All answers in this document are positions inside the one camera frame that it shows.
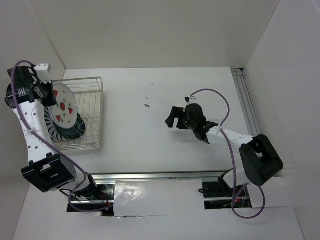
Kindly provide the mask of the strawberry pattern plate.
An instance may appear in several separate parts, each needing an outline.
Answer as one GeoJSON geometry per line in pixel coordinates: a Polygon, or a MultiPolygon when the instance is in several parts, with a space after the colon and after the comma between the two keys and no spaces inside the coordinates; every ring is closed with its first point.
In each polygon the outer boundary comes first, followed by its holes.
{"type": "Polygon", "coordinates": [[[50,108],[53,121],[63,129],[72,128],[78,116],[78,106],[76,98],[70,88],[62,83],[53,87],[56,105],[50,108]]]}

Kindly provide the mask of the blue striped plate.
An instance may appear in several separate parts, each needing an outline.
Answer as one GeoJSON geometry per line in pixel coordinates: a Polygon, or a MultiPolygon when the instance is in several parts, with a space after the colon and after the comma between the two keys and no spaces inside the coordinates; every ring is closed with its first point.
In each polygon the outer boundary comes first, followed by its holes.
{"type": "Polygon", "coordinates": [[[57,130],[54,121],[50,115],[49,109],[46,107],[44,109],[44,119],[45,119],[45,124],[48,130],[48,133],[50,135],[51,140],[56,143],[56,142],[68,142],[69,140],[65,137],[63,137],[57,130]]]}

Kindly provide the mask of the dark blue glazed plate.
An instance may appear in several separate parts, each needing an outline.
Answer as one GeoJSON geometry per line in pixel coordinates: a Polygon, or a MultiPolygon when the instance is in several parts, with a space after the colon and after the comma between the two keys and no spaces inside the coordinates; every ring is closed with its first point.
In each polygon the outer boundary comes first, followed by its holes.
{"type": "Polygon", "coordinates": [[[84,135],[86,131],[86,124],[78,114],[76,123],[73,125],[73,127],[66,129],[56,125],[55,128],[59,132],[59,134],[67,140],[77,140],[84,135]]]}

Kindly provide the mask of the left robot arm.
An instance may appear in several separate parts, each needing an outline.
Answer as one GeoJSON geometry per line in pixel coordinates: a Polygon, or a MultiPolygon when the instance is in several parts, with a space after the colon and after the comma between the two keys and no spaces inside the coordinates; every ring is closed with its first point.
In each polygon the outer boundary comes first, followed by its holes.
{"type": "Polygon", "coordinates": [[[54,143],[79,140],[86,124],[78,112],[76,98],[63,83],[54,83],[50,65],[29,64],[7,70],[11,83],[4,99],[19,119],[27,145],[27,166],[22,176],[41,192],[69,191],[71,200],[97,197],[99,187],[78,169],[54,143]]]}

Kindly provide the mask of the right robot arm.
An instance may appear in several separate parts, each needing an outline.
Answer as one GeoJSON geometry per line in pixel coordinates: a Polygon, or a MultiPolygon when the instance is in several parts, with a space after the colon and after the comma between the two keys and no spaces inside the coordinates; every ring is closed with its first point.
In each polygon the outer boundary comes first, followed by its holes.
{"type": "Polygon", "coordinates": [[[197,103],[188,104],[185,108],[172,107],[165,123],[172,128],[175,120],[179,130],[192,131],[199,141],[230,150],[232,161],[235,161],[235,155],[240,156],[241,164],[218,179],[218,190],[223,196],[230,196],[236,186],[253,184],[262,187],[284,168],[266,135],[244,135],[222,128],[218,123],[208,121],[197,103]]]}

